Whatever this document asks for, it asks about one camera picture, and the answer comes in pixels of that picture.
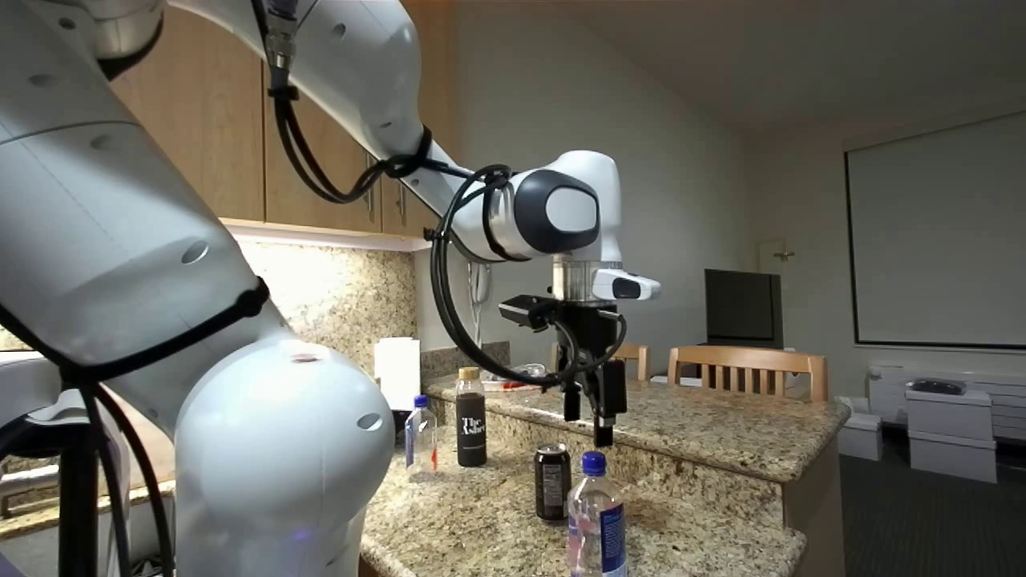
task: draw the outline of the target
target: white wall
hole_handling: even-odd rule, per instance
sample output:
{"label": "white wall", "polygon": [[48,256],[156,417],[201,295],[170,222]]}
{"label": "white wall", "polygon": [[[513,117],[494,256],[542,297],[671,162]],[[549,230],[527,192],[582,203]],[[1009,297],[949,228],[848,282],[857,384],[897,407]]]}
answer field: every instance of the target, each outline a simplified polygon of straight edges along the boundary
{"label": "white wall", "polygon": [[753,218],[755,243],[778,248],[785,239],[794,251],[785,261],[763,259],[767,270],[782,272],[785,338],[789,347],[828,354],[833,395],[867,395],[867,367],[873,364],[1026,373],[1026,353],[1006,349],[857,347],[842,190],[842,149],[848,145],[887,141],[1023,104],[1026,82],[1006,93],[930,97],[749,141],[749,209],[760,214]]}
{"label": "white wall", "polygon": [[[686,104],[644,68],[540,4],[462,4],[457,37],[462,162],[540,165],[593,146],[618,160],[624,267],[665,282],[652,303],[624,303],[629,338],[655,347],[705,334],[705,267],[749,267],[739,141]],[[519,329],[494,303],[549,286],[549,259],[494,267],[483,338],[510,338],[513,361],[549,359],[549,335]],[[450,347],[419,287],[427,349]]]}

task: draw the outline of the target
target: kitchen counter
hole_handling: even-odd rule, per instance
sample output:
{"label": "kitchen counter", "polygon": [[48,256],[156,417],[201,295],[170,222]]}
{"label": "kitchen counter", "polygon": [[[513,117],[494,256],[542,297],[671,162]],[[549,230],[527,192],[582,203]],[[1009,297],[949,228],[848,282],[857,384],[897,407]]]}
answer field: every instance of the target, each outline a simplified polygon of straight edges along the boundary
{"label": "kitchen counter", "polygon": [[[451,413],[451,379],[431,392]],[[629,514],[631,574],[842,574],[836,402],[631,384],[610,476]],[[409,483],[393,460],[370,504],[364,550],[380,574],[564,574],[562,525],[533,514],[533,447],[564,442],[581,476],[591,424],[564,424],[562,395],[486,395],[486,469]]]}
{"label": "kitchen counter", "polygon": [[[562,525],[534,517],[533,456],[491,445],[483,469],[457,469],[442,429],[442,470],[409,480],[400,456],[370,504],[364,557],[377,574],[568,574]],[[623,488],[631,574],[773,577],[793,574],[806,539],[749,525],[668,496],[658,483]]]}
{"label": "kitchen counter", "polygon": [[[433,392],[451,401],[450,381],[435,381]],[[581,401],[586,418],[564,424],[562,392],[491,392],[486,411],[591,436],[591,402]],[[833,438],[842,417],[839,402],[634,381],[629,413],[615,417],[615,445],[789,483]]]}

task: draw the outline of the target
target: paper towel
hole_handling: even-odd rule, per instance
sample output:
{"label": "paper towel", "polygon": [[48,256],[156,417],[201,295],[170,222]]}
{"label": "paper towel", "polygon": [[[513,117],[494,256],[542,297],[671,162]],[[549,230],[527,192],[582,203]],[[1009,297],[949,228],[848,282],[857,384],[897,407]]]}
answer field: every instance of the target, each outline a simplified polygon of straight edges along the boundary
{"label": "paper towel", "polygon": [[374,343],[374,381],[392,411],[415,411],[419,395],[419,338],[386,335]]}

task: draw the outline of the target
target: bottle cap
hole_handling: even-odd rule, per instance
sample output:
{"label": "bottle cap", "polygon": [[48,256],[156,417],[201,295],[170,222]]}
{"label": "bottle cap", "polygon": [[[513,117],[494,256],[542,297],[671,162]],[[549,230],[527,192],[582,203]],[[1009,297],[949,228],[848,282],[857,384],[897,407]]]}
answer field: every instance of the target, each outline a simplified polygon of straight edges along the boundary
{"label": "bottle cap", "polygon": [[586,476],[602,476],[606,473],[606,456],[602,451],[582,451],[581,469]]}

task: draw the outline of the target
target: water bottle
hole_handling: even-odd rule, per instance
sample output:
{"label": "water bottle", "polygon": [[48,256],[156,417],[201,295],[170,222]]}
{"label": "water bottle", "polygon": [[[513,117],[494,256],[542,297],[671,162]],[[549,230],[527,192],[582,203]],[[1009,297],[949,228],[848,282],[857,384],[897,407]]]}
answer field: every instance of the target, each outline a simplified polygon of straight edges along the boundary
{"label": "water bottle", "polygon": [[405,456],[407,456],[409,473],[438,470],[435,429],[438,429],[438,418],[427,407],[427,395],[417,395],[415,411],[405,424]]}
{"label": "water bottle", "polygon": [[606,476],[606,456],[582,451],[582,480],[568,496],[568,562],[574,577],[624,577],[624,514]]}

